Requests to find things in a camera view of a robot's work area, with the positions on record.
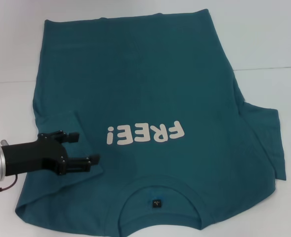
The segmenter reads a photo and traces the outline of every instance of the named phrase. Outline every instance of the shirt sleeve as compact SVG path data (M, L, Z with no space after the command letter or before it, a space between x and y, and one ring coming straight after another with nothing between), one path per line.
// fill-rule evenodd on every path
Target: shirt sleeve
M276 179L286 180L284 150L278 111L246 103L235 78L233 80L233 86L240 116L246 121L258 138L270 163L275 169Z

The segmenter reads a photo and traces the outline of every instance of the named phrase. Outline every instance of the folded t-shirt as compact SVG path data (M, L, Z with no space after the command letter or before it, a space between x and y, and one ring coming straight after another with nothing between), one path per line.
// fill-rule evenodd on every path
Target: folded t-shirt
M286 179L278 113L245 103L206 9L46 21L34 112L39 132L80 133L71 157L101 155L89 173L27 175L16 213L44 228L200 230Z

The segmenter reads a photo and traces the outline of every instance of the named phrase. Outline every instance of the white table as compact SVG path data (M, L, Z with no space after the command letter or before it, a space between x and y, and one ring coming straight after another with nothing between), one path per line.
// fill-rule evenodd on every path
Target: white table
M210 10L246 100L279 110L288 180L250 210L203 231L154 226L133 237L291 237L291 0L0 0L0 140L35 140L32 97L43 21ZM14 213L25 175L0 193L0 237L78 236L25 224ZM6 177L5 187L13 181Z

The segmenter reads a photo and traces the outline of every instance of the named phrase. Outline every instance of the neckline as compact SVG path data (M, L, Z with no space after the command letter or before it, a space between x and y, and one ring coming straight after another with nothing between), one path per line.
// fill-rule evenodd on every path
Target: neckline
M119 218L122 212L122 209L125 205L125 203L128 201L128 199L138 190L150 187L150 186L162 186L166 188L173 189L183 196L185 196L191 204L196 209L197 213L200 216L201 224L198 226L197 223L194 223L192 220L186 220L185 218L179 216L175 217L175 215L168 217L167 215L164 215L162 218L151 218L150 221L142 222L138 225L138 228L135 230L133 227L125 228L129 230L129 233L121 231L119 227ZM179 179L176 179L171 176L164 176L164 175L153 175L153 176L146 176L137 179L136 181L126 185L119 193L116 195L116 199L113 202L113 204L110 206L106 220L105 220L105 236L111 236L111 237L126 237L130 235L131 233L153 225L164 225L164 224L170 224L170 225L182 225L182 226L188 226L195 229L203 229L208 225L211 225L214 223L213 217L207 212L206 206L203 203L200 196L191 189L186 183L183 181L180 181Z

